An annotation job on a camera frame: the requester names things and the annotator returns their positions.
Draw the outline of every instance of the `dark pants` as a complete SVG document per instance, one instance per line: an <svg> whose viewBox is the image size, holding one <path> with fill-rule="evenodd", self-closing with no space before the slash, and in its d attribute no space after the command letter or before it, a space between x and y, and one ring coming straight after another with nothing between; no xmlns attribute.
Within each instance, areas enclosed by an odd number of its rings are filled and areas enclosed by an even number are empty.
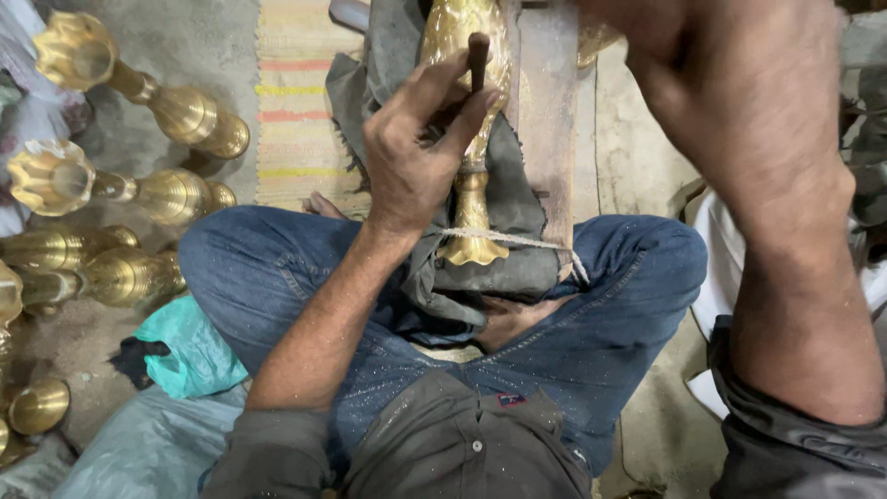
<svg viewBox="0 0 887 499"><path fill-rule="evenodd" d="M179 263L200 307L255 375L359 228L239 206L195 224ZM563 411L565 444L600 475L620 411L698 295L706 250L694 229L638 216L577 225L574 250L591 285L570 278L549 290L547 298L579 296L498 352L464 364L431 359L405 339L463 327L415 309L397 286L402 267L382 291L333 404L334 464L347 466L348 451L406 386L445 368L482 395L542 388Z"/></svg>

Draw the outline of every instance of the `man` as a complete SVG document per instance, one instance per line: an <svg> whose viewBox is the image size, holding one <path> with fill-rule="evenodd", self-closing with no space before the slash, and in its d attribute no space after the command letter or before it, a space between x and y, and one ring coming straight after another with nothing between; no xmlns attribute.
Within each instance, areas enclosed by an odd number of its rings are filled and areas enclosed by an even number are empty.
<svg viewBox="0 0 887 499"><path fill-rule="evenodd" d="M885 497L884 373L844 240L839 17L829 0L598 0L628 36L656 119L748 243L718 387L732 410L715 497ZM614 422L704 278L691 229L653 217L576 227L591 284L498 303L487 355L433 360L404 339L452 328L398 291L497 97L419 136L467 70L421 67L365 126L363 225L260 207L183 239L194 296L255 376L205 497L587 497ZM523 313L510 313L517 307Z"/></svg>

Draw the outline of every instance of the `gray shirt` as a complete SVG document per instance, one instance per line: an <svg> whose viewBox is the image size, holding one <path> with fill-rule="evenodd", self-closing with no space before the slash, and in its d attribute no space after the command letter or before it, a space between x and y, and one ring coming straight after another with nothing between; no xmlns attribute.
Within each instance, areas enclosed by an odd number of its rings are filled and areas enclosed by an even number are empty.
<svg viewBox="0 0 887 499"><path fill-rule="evenodd" d="M887 424L816 421L749 388L714 360L731 415L718 499L883 499ZM201 497L320 497L331 482L326 416L247 411ZM392 400L352 453L349 498L589 497L589 477L561 443L561 411L543 392L506 404L431 371Z"/></svg>

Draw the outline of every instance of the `leg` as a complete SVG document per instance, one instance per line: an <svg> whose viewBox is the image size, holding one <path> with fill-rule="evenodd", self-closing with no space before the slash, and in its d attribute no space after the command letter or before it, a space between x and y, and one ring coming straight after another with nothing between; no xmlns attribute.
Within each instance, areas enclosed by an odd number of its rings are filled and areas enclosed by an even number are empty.
<svg viewBox="0 0 887 499"><path fill-rule="evenodd" d="M200 308L255 376L271 348L339 264L360 224L259 206L222 210L197 222L179 244L182 275ZM341 471L373 419L429 368L402 337L420 327L392 282L367 324L331 417L330 454Z"/></svg>
<svg viewBox="0 0 887 499"><path fill-rule="evenodd" d="M576 226L574 249L591 285L558 285L549 299L579 296L461 371L482 394L542 388L563 411L568 446L597 476L619 413L698 295L706 250L680 222L626 216Z"/></svg>

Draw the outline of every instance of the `hand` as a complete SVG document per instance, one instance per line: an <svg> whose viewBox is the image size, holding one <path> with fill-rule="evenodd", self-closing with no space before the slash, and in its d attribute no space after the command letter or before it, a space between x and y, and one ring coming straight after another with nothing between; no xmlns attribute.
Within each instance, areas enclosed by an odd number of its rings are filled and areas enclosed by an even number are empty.
<svg viewBox="0 0 887 499"><path fill-rule="evenodd" d="M459 78L468 71L468 52L433 66L418 67L382 109L364 125L366 171L373 206L366 224L387 234L418 239L450 192L468 145L499 98L494 88L469 97L429 146L429 122L464 96Z"/></svg>
<svg viewBox="0 0 887 499"><path fill-rule="evenodd" d="M853 181L838 156L832 0L594 5L625 29L654 117L751 242L844 226Z"/></svg>

